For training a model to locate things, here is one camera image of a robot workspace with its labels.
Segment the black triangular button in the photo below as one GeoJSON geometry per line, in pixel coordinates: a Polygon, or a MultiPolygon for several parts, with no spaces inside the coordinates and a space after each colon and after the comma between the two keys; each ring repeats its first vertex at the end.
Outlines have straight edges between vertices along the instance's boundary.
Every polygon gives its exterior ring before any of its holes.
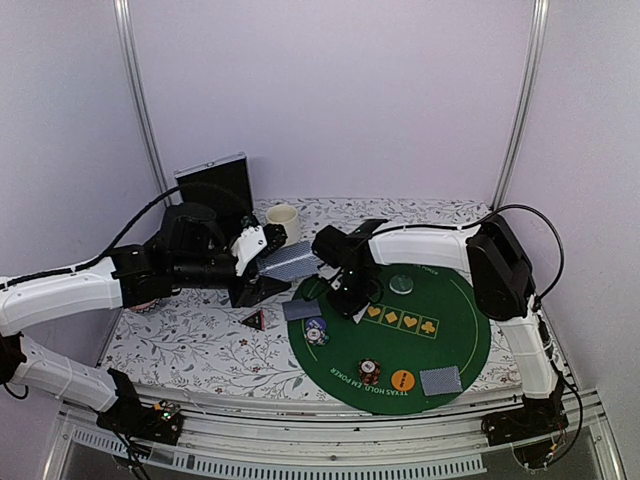
{"type": "Polygon", "coordinates": [[[241,321],[242,325],[253,328],[255,330],[264,331],[265,330],[265,318],[264,312],[262,310],[257,310],[252,314],[248,315],[241,321]]]}

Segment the clear dealer button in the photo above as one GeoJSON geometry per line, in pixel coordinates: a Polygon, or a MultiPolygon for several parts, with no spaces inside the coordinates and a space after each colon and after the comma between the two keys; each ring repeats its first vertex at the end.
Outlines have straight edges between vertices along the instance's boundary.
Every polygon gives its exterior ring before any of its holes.
{"type": "Polygon", "coordinates": [[[414,289],[414,281],[408,275],[396,274],[389,281],[389,289],[398,295],[408,295],[414,289]]]}

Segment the dealt playing card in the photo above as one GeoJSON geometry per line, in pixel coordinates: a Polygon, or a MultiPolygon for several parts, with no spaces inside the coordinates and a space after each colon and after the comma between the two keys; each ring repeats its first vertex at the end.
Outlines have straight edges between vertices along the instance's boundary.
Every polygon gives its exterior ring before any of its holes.
{"type": "Polygon", "coordinates": [[[425,396],[458,394],[463,391],[457,366],[421,370],[419,377],[425,396]]]}
{"type": "Polygon", "coordinates": [[[282,304],[284,318],[287,322],[302,320],[322,315],[317,300],[306,301],[302,298],[292,299],[282,304]]]}

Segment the blue playing card deck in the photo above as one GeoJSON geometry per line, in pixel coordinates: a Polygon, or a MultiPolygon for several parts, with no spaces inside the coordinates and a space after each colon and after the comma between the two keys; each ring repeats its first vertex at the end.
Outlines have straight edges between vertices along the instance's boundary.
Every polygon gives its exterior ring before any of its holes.
{"type": "Polygon", "coordinates": [[[309,241],[283,247],[258,260],[261,275],[284,282],[309,277],[317,272],[321,261],[314,255],[309,241]]]}

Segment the purple small blind button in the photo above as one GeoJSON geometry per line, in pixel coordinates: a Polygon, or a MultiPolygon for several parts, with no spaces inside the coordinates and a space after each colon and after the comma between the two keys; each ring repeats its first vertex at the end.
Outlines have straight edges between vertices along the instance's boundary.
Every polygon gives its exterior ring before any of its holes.
{"type": "Polygon", "coordinates": [[[306,320],[305,329],[306,330],[316,329],[319,331],[326,331],[327,323],[322,317],[312,317],[306,320]]]}

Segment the small poker chip stack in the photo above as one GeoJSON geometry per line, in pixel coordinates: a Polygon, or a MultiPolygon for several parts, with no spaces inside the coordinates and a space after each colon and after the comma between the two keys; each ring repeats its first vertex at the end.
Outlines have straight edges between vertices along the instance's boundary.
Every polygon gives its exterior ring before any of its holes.
{"type": "Polygon", "coordinates": [[[324,346],[329,341],[329,335],[322,328],[309,328],[305,332],[305,339],[312,346],[324,346]]]}

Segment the orange big blind button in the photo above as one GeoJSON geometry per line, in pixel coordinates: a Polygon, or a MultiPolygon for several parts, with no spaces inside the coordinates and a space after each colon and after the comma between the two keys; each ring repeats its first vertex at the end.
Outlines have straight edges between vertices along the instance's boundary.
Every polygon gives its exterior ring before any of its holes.
{"type": "Polygon", "coordinates": [[[415,387],[415,384],[415,376],[409,370],[397,370],[391,376],[391,385],[396,391],[409,392],[415,387]]]}

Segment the aluminium poker chip case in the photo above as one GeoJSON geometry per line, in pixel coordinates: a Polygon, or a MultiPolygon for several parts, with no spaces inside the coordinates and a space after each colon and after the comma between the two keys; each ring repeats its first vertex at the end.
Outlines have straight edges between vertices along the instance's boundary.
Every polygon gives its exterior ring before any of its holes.
{"type": "Polygon", "coordinates": [[[178,185],[202,183],[201,187],[182,189],[182,199],[211,208],[228,239],[239,235],[249,222],[254,205],[244,152],[175,170],[173,177],[178,185]]]}

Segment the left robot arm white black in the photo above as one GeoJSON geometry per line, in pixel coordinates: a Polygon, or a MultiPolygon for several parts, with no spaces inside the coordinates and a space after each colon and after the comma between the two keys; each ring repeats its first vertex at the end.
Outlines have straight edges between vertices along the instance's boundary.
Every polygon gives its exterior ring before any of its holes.
{"type": "Polygon", "coordinates": [[[59,269],[1,280],[1,383],[21,384],[109,413],[128,434],[148,426],[148,412],[129,377],[91,368],[24,335],[27,327],[73,314],[142,306],[181,289],[224,289],[234,307],[252,307],[289,288],[260,275],[257,261],[287,240],[285,228],[261,225],[233,192],[239,230],[228,236],[217,213],[201,203],[168,207],[159,230],[142,245],[122,235],[95,258],[59,269]]]}

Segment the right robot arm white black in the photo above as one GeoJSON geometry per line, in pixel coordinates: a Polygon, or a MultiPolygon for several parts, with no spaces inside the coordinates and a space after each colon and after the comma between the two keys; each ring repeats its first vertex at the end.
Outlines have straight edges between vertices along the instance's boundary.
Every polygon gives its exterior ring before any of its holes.
{"type": "Polygon", "coordinates": [[[419,413],[465,391],[503,333],[521,376],[517,427],[537,436],[562,414],[565,380],[552,358],[531,262],[506,220],[465,226],[370,219],[320,230],[313,253],[334,273],[306,281],[327,325],[290,339],[330,395],[374,414],[419,413]]]}

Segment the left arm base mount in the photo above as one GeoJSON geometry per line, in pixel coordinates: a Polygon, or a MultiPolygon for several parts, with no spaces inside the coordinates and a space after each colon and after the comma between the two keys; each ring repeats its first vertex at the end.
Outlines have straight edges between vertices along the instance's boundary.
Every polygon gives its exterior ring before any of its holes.
{"type": "Polygon", "coordinates": [[[144,406],[139,400],[118,399],[108,410],[97,413],[98,427],[155,443],[176,446],[184,417],[178,404],[162,400],[144,406]]]}

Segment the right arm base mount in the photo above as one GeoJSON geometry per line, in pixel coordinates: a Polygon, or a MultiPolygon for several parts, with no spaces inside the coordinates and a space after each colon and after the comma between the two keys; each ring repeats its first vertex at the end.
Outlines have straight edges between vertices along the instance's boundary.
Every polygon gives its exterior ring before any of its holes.
{"type": "Polygon", "coordinates": [[[518,442],[565,429],[568,419],[561,400],[522,398],[522,406],[485,415],[481,431],[490,446],[518,442]]]}

